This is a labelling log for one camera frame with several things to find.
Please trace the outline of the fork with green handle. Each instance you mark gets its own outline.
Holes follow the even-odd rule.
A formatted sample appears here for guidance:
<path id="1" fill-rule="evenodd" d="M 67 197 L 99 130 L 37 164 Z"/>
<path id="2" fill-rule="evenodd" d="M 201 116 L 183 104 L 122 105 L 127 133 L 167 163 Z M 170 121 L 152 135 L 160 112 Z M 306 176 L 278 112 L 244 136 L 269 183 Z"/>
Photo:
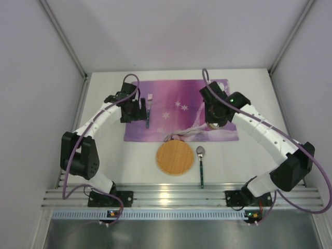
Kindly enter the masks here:
<path id="1" fill-rule="evenodd" d="M 147 95 L 147 120 L 146 120 L 146 129 L 149 128 L 150 110 L 151 110 L 152 103 L 153 103 L 153 94 L 150 93 L 150 94 Z"/>

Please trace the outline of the metal cup with wood band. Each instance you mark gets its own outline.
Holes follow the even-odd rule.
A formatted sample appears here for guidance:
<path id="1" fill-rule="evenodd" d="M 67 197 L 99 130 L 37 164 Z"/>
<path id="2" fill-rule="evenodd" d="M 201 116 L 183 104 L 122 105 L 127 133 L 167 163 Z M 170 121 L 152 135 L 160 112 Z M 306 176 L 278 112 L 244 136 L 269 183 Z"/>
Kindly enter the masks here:
<path id="1" fill-rule="evenodd" d="M 207 126 L 211 129 L 211 130 L 218 130 L 220 129 L 219 125 L 217 123 L 207 123 Z"/>

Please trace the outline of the purple printed placemat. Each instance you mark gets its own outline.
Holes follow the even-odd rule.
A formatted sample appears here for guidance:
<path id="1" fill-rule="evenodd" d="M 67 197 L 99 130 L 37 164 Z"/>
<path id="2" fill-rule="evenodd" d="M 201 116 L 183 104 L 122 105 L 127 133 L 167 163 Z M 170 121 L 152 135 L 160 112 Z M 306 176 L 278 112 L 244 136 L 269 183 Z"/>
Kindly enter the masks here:
<path id="1" fill-rule="evenodd" d="M 163 142 L 170 135 L 184 142 L 238 141 L 236 126 L 227 123 L 212 130 L 205 123 L 202 79 L 155 80 L 140 82 L 141 96 L 152 95 L 149 121 L 126 125 L 126 142 Z"/>

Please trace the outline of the spoon with green handle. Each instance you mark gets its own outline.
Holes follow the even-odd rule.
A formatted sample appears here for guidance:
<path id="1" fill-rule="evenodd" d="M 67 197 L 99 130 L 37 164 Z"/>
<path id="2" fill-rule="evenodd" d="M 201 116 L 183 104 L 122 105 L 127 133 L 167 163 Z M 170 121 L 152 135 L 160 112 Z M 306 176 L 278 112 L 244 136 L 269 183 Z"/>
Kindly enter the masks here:
<path id="1" fill-rule="evenodd" d="M 200 186 L 201 189 L 203 189 L 204 188 L 203 157 L 205 154 L 205 150 L 202 146 L 198 146 L 196 149 L 196 153 L 199 157 L 199 163 L 200 163 Z"/>

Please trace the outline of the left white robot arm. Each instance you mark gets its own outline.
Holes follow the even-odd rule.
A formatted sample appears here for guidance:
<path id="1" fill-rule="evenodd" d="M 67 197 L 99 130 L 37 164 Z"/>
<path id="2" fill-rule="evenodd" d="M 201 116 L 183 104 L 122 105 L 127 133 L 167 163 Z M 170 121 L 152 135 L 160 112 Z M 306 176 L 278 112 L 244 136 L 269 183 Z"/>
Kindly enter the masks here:
<path id="1" fill-rule="evenodd" d="M 139 81 L 136 85 L 123 82 L 121 90 L 108 96 L 82 127 L 62 135 L 60 168 L 65 171 L 63 199 L 69 198 L 80 187 L 89 187 L 110 197 L 116 195 L 114 181 L 99 170 L 97 139 L 115 122 L 131 123 L 147 119 L 146 101 L 141 97 L 139 86 Z"/>

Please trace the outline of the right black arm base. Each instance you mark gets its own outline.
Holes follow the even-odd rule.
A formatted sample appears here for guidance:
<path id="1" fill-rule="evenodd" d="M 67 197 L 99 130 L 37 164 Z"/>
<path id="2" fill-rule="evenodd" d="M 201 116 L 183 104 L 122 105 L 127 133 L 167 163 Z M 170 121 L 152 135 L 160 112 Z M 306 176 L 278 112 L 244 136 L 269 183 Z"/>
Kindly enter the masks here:
<path id="1" fill-rule="evenodd" d="M 251 193 L 242 190 L 225 191 L 226 206 L 232 208 L 241 207 L 263 207 L 272 205 L 272 196 L 270 193 L 263 194 L 260 197 L 254 197 Z"/>

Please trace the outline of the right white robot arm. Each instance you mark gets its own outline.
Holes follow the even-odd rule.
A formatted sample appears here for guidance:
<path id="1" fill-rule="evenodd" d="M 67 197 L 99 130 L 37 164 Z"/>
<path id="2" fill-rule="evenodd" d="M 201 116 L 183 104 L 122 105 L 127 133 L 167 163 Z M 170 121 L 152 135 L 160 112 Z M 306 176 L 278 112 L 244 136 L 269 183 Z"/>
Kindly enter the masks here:
<path id="1" fill-rule="evenodd" d="M 240 196 L 251 204 L 266 193 L 282 190 L 290 192 L 312 169 L 314 146 L 306 142 L 299 149 L 298 142 L 290 140 L 273 130 L 250 100 L 239 92 L 227 95 L 217 82 L 200 90 L 205 105 L 205 122 L 222 128 L 231 122 L 244 130 L 273 158 L 276 167 L 250 179 L 240 191 Z"/>

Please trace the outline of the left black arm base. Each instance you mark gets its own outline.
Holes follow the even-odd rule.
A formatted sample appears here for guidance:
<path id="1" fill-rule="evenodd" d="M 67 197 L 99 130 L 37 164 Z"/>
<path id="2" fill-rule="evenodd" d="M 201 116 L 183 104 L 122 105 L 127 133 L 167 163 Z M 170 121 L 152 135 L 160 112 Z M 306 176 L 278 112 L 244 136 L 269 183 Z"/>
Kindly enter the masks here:
<path id="1" fill-rule="evenodd" d="M 115 196 L 122 201 L 125 208 L 130 208 L 134 200 L 133 195 L 133 191 L 117 191 Z M 91 191 L 87 206 L 90 208 L 119 208 L 120 202 L 113 197 Z"/>

